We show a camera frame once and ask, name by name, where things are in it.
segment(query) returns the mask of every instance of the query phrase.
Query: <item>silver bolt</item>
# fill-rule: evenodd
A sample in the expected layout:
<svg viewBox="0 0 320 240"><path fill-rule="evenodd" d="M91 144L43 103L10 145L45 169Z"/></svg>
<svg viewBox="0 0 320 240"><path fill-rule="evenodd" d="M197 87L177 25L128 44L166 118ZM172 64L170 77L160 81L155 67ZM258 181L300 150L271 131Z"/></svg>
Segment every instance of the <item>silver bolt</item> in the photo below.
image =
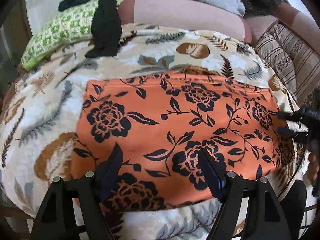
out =
<svg viewBox="0 0 320 240"><path fill-rule="evenodd" d="M234 171L228 171L227 172L228 177L234 178L236 176L236 173Z"/></svg>
<svg viewBox="0 0 320 240"><path fill-rule="evenodd" d="M267 183L268 182L268 179L266 177L260 177L260 181L262 183Z"/></svg>
<svg viewBox="0 0 320 240"><path fill-rule="evenodd" d="M61 179L61 178L60 178L59 176L55 176L52 181L53 181L53 182L58 182L60 179Z"/></svg>
<svg viewBox="0 0 320 240"><path fill-rule="evenodd" d="M91 178L91 177L93 177L93 175L94 175L94 172L93 172L93 171L88 171L88 172L85 174L85 176L86 176L87 178Z"/></svg>

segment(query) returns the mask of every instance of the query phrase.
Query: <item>orange pillowcase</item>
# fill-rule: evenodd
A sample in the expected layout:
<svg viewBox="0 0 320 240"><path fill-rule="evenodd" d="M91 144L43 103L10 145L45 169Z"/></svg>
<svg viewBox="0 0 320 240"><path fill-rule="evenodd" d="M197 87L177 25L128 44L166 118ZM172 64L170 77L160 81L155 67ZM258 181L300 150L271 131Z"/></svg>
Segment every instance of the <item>orange pillowcase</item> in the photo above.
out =
<svg viewBox="0 0 320 240"><path fill-rule="evenodd" d="M279 108L269 89L213 75L161 73L91 80L77 125L72 174L124 154L112 210L159 210L212 197L197 163L205 148L227 171L256 179L287 165L291 139L277 134Z"/></svg>

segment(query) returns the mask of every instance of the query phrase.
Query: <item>orange floral fabric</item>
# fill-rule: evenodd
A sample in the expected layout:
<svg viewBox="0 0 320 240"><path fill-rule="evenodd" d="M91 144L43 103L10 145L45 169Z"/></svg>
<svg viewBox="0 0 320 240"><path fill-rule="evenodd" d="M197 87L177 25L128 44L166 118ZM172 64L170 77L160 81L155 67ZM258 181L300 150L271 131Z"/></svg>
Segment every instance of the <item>orange floral fabric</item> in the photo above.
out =
<svg viewBox="0 0 320 240"><path fill-rule="evenodd" d="M294 157L287 126L269 89L213 75L161 73L91 80L72 155L81 177L105 161L115 143L124 154L110 198L113 210L159 210L212 197L197 163L205 148L246 179L280 169Z"/></svg>

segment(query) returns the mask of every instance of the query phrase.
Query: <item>leaf print blanket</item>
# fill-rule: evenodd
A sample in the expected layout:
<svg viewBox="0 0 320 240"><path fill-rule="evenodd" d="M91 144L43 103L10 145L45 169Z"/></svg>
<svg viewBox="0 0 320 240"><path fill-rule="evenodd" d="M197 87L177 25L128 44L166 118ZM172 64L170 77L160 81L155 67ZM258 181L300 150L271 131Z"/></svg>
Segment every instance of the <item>leaf print blanket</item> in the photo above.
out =
<svg viewBox="0 0 320 240"><path fill-rule="evenodd" d="M76 134L80 116L86 120L88 128L85 132L90 134L91 140L97 145L115 138L124 140L133 131L149 136L150 141L152 135L146 133L147 127L154 129L172 122L172 128L165 133L155 134L152 138L154 140L161 137L166 142L165 145L157 149L150 147L140 155L142 160L156 163L156 166L146 167L140 160L131 157L124 160L124 172L120 175L122 183L117 184L114 192L126 187L128 190L148 194L148 204L138 209L159 211L115 215L106 213L105 218L117 239L202 239L207 236L220 205L216 199L197 203L198 200L210 197L201 173L195 172L195 155L200 146L211 151L216 160L224 157L224 163L230 169L237 169L240 162L238 160L243 155L243 161L250 158L254 162L252 169L247 168L247 171L241 173L253 179L270 170L266 176L279 199L285 196L295 178L301 175L301 168L305 166L305 151L300 145L293 143L292 151L289 142L277 140L274 150L273 146L271 151L266 150L266 147L271 148L276 139L271 129L276 123L273 115L276 108L288 112L298 108L273 69L251 47L212 31L148 27L149 25L144 24L123 25L123 35L115 57L86 59L84 55L92 46L88 46L88 42L80 42L52 54L51 61L16 84L16 94L4 118L0 120L1 185L7 196L31 216L36 216L54 176L71 178L71 166L74 168L76 164L71 156L86 161L92 169L102 161L98 159L102 156L91 156L91 149L86 149L86 143L81 145L81 134ZM183 80L169 78L170 75L175 75L174 72L181 71L183 73L178 75L204 74L207 80L190 80L189 83L184 83ZM226 78L232 84L225 84ZM126 89L108 93L103 84L107 86L114 79L118 82L121 79ZM257 87L254 93L260 93L262 89L260 94L266 100L273 97L274 108L267 107L261 95L254 96L255 100L250 101L252 97L241 95L240 91L237 96L231 91L221 91L218 86L212 85L215 84L215 79L223 80L223 86L235 86L231 89L236 89L236 92L240 89L237 82L248 85L247 91ZM148 102L151 94L149 88L145 89L144 86L149 83L155 84L162 91L159 99L162 98L163 105L161 112L156 115L131 107ZM125 98L130 98L132 103L125 103ZM223 100L228 102L219 106ZM246 101L250 105L250 117L246 112ZM212 115L218 109L221 109L225 118L236 119L230 125L222 124L216 115ZM108 122L105 122L102 112L107 113ZM180 125L173 121L176 118L185 118L188 129L176 130L173 125ZM242 130L252 123L255 123L255 128L250 132ZM288 122L288 126L299 129L295 123ZM210 131L208 137L198 135L196 131L199 128ZM225 137L229 133L233 133L234 138ZM241 151L244 149L244 142L247 151L243 154ZM170 154L172 166L168 167L168 171L166 158L175 145L178 151L173 150ZM225 154L228 159L221 152L226 149L230 152ZM190 198L186 192L173 190L175 200L168 206L166 199L170 195L169 190L160 190L158 183L150 181L167 179L169 172L179 181L188 184L193 192L205 194ZM142 173L148 174L152 179L140 179L137 174ZM119 196L121 194L114 194L112 198L116 201ZM126 203L121 209L126 209L128 205L130 203ZM75 209L76 219L81 224L83 221L77 204ZM238 219L237 232L242 228L245 210L244 207Z"/></svg>

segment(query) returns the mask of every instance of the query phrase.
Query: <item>pink headboard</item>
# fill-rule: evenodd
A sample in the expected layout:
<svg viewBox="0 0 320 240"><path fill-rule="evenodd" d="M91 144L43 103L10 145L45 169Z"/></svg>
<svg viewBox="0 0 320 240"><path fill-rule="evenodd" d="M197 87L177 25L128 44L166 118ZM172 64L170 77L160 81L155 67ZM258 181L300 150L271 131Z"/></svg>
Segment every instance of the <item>pink headboard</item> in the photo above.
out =
<svg viewBox="0 0 320 240"><path fill-rule="evenodd" d="M251 43L247 23L238 15L192 0L124 0L118 7L121 24L149 23L185 30L217 31Z"/></svg>

